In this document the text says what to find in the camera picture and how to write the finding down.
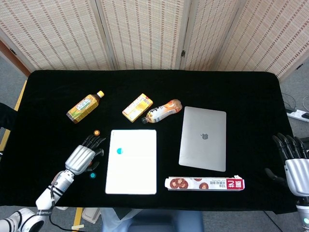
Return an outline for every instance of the table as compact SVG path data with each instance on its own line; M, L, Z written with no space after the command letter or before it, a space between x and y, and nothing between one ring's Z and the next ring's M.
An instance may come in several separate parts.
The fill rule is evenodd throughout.
M87 94L102 90L97 109L80 123L66 112ZM122 115L141 93L152 107L171 99L183 106L227 113L226 172L196 169L178 164L183 110L156 124L131 123ZM156 129L157 194L107 195L105 182L112 129ZM75 181L58 202L61 206L173 208L192 210L295 211L288 189L273 183L264 169L285 176L271 136L292 135L279 82L266 72L192 72L173 70L131 71L35 71L22 98L15 130L0 162L0 205L34 206L65 161L84 138L100 130L107 140L105 156L96 169ZM218 176L245 179L240 192L168 191L169 176Z

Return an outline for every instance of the small orange object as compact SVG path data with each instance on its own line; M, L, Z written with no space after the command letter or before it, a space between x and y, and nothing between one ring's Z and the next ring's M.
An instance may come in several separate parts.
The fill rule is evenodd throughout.
M99 135L100 135L100 131L99 131L99 130L95 130L95 131L93 132L93 134L94 134L95 136L99 136Z

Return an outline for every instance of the yellow box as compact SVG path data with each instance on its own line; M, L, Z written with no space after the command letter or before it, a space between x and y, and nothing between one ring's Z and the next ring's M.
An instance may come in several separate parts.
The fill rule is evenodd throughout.
M134 122L152 104L153 104L153 101L150 100L145 94L142 93L126 109L124 109L122 114L127 119L129 119L131 122Z

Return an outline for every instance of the laptop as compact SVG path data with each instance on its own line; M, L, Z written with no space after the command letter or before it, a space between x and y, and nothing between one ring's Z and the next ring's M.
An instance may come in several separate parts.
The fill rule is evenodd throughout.
M112 130L105 192L156 194L156 131Z
M226 112L186 106L179 164L225 172Z

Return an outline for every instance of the apple logo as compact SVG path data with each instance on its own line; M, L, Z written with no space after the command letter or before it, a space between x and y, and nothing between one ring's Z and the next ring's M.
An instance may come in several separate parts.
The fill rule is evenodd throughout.
M202 136L202 139L204 140L208 139L208 134L201 134L201 136Z

